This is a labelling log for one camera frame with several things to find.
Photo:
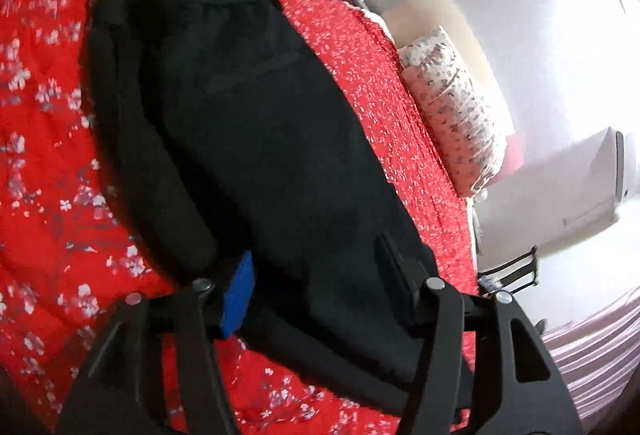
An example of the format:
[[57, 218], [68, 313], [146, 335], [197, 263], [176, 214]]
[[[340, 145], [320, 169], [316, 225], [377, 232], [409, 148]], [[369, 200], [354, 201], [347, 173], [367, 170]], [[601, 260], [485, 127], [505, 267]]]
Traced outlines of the black pants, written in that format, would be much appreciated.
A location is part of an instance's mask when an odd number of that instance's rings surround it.
[[138, 235], [180, 285], [250, 255], [240, 334], [286, 369], [404, 409], [422, 343], [393, 261], [436, 259], [278, 0], [96, 0], [99, 131]]

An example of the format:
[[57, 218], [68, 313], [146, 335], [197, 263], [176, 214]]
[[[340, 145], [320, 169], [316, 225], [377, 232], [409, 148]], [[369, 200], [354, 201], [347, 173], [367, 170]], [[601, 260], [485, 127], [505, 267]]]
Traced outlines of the striped pink curtain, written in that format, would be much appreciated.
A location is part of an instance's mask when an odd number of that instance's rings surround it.
[[542, 336], [589, 433], [631, 380], [639, 364], [639, 291], [585, 320]]

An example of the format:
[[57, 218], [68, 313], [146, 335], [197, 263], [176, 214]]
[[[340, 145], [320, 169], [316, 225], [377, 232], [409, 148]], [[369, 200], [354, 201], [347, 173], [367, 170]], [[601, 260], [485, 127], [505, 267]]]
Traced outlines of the black metal chair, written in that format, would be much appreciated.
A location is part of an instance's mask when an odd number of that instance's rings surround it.
[[538, 273], [538, 247], [534, 245], [528, 252], [516, 256], [509, 262], [481, 271], [477, 275], [480, 295], [489, 296], [501, 290], [516, 294], [536, 287], [539, 283]]

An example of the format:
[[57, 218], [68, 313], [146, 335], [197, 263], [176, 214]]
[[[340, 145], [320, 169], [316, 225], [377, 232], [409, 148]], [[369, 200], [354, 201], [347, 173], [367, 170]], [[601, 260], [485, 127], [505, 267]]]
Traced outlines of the red floral bedspread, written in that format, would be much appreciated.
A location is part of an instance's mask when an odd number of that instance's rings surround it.
[[[169, 290], [117, 217], [82, 77], [92, 0], [1, 0], [1, 366], [53, 429], [108, 308]], [[381, 18], [340, 0], [280, 0], [334, 76], [435, 252], [446, 280], [477, 289], [465, 202], [399, 77]]]

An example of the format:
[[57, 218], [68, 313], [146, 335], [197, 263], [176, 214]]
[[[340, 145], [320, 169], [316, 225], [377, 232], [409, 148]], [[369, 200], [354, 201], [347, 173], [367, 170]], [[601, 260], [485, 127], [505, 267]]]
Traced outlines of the white air conditioner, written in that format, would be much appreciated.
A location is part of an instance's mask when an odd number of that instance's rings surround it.
[[494, 267], [609, 221], [625, 189], [625, 137], [614, 128], [520, 168], [474, 210], [478, 265]]

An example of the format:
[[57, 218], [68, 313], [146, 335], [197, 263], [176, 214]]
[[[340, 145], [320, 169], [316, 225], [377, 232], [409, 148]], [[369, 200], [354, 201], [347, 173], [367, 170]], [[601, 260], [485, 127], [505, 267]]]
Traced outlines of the pink pillow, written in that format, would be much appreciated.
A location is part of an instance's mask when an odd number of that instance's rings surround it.
[[506, 138], [506, 153], [499, 173], [492, 182], [498, 182], [513, 175], [525, 163], [526, 141], [522, 134], [513, 134]]

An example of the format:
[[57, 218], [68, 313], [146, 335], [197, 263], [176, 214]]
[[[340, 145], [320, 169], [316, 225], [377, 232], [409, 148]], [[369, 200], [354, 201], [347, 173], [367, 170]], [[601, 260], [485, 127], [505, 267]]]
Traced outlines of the white floral pillow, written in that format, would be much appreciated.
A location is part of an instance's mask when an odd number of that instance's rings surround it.
[[430, 131], [457, 194], [471, 198], [497, 176], [510, 118], [475, 83], [443, 28], [399, 51], [401, 77]]

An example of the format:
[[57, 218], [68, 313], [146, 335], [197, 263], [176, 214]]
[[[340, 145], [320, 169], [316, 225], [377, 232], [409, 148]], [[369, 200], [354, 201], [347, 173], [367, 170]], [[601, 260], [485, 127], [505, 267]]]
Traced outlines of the beige headboard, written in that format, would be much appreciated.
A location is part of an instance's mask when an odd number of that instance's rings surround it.
[[406, 0], [382, 14], [398, 48], [428, 37], [443, 28], [459, 51], [475, 85], [480, 85], [500, 123], [511, 136], [516, 133], [512, 116], [494, 70], [471, 25], [454, 0]]

